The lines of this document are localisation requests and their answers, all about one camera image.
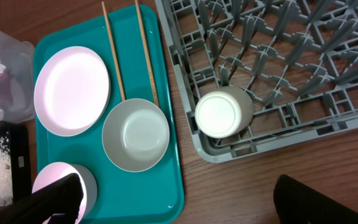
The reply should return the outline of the wooden chopstick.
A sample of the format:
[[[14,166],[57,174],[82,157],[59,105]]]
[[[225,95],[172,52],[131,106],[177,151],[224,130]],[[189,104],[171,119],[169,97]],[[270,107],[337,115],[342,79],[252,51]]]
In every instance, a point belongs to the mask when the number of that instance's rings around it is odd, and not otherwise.
[[[154,73],[153,73],[152,64],[151,64],[151,61],[150,61],[149,49],[148,49],[148,46],[147,46],[147,39],[146,39],[146,36],[145,36],[144,24],[143,24],[142,14],[141,14],[141,11],[140,11],[140,6],[139,6],[138,0],[135,0],[135,7],[136,7],[136,12],[137,12],[137,17],[138,17],[140,34],[141,34],[141,37],[142,37],[142,45],[143,45],[143,48],[144,48],[145,61],[146,61],[146,64],[147,64],[147,72],[148,72],[148,75],[149,75],[150,86],[151,86],[151,89],[152,89],[154,103],[155,103],[155,105],[159,106],[157,88],[155,86]]]
[[[108,13],[107,13],[104,1],[102,1],[101,4],[102,4],[102,8],[103,8],[103,15],[104,15],[105,23],[106,23],[106,30],[107,30],[107,33],[108,33],[109,43],[110,43],[110,46],[111,46],[112,58],[113,58],[114,68],[115,68],[116,76],[117,76],[117,83],[119,85],[119,91],[120,91],[120,94],[121,94],[121,99],[122,99],[122,101],[125,101],[126,96],[125,96],[124,86],[123,86],[123,83],[122,83],[121,71],[120,71],[120,68],[119,68],[118,60],[117,60],[116,49],[115,49],[115,46],[114,46],[114,40],[113,40],[113,36],[112,36],[109,17],[108,17]]]

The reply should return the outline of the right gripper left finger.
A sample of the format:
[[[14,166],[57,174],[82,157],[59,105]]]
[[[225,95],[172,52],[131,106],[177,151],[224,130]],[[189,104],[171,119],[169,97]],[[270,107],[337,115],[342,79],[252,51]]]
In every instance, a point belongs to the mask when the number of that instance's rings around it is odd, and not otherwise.
[[[74,223],[84,197],[78,174],[68,174],[0,210],[0,224]]]

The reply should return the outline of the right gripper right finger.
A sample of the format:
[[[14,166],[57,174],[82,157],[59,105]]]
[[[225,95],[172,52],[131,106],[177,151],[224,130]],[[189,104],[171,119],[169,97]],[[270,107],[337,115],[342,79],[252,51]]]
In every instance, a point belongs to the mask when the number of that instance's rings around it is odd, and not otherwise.
[[[282,174],[273,190],[281,224],[358,224],[358,212]]]

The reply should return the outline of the grey bowl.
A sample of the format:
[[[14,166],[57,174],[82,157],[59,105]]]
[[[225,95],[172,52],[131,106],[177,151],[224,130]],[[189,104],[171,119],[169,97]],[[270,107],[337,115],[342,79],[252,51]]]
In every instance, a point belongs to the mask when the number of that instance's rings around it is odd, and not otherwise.
[[[116,105],[107,115],[102,144],[108,159],[126,172],[143,172],[165,155],[170,128],[162,110],[151,101],[133,98]]]

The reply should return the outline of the large pink plate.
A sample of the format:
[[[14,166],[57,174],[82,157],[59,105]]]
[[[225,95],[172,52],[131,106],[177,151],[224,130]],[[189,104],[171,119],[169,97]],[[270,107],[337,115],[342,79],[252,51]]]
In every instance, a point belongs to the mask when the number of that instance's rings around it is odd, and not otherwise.
[[[109,73],[102,58],[87,47],[67,47],[51,56],[39,72],[35,112],[47,131],[76,136],[98,121],[110,92]]]

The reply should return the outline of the white cup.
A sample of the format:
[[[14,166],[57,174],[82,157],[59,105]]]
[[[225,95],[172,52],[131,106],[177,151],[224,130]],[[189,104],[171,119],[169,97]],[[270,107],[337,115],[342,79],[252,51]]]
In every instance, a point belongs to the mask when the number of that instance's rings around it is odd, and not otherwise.
[[[195,120],[201,132],[211,138],[226,138],[250,125],[254,115],[251,97],[236,86],[222,86],[201,97]]]

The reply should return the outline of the red snack wrapper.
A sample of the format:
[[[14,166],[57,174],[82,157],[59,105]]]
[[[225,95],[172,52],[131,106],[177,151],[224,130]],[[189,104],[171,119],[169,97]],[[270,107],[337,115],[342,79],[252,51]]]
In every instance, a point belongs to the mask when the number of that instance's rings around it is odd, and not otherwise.
[[[0,73],[0,107],[12,105],[11,76],[5,71]]]

